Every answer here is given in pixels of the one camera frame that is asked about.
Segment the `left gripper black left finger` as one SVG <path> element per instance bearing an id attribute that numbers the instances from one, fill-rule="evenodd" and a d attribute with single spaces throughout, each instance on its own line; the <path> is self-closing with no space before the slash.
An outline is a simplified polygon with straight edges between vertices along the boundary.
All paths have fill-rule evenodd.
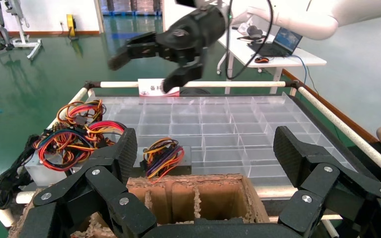
<path id="1" fill-rule="evenodd" d="M 157 221 L 126 186 L 136 158 L 136 133 L 126 128 L 116 144 L 97 149 L 78 172 L 33 198 L 20 237 L 67 238 L 96 212 L 116 237 L 143 237 Z"/>

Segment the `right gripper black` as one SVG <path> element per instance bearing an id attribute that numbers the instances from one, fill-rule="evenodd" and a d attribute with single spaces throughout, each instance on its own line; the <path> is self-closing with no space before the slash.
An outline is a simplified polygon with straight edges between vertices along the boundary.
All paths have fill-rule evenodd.
<path id="1" fill-rule="evenodd" d="M 206 48 L 214 44 L 229 26 L 229 8 L 208 4 L 197 8 L 173 23 L 165 32 L 148 32 L 126 40 L 108 60 L 110 70 L 116 71 L 131 60 L 159 56 L 181 67 L 170 73 L 162 83 L 168 93 L 189 81 L 202 78 Z"/>

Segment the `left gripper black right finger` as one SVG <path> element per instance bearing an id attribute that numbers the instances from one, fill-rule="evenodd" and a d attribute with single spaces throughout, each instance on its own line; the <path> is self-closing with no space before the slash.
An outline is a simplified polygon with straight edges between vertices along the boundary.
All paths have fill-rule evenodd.
<path id="1" fill-rule="evenodd" d="M 346 238 L 381 238 L 381 182 L 341 165 L 325 148 L 275 130 L 274 154 L 297 189 L 278 223 L 309 238 L 326 210 L 347 223 Z"/>

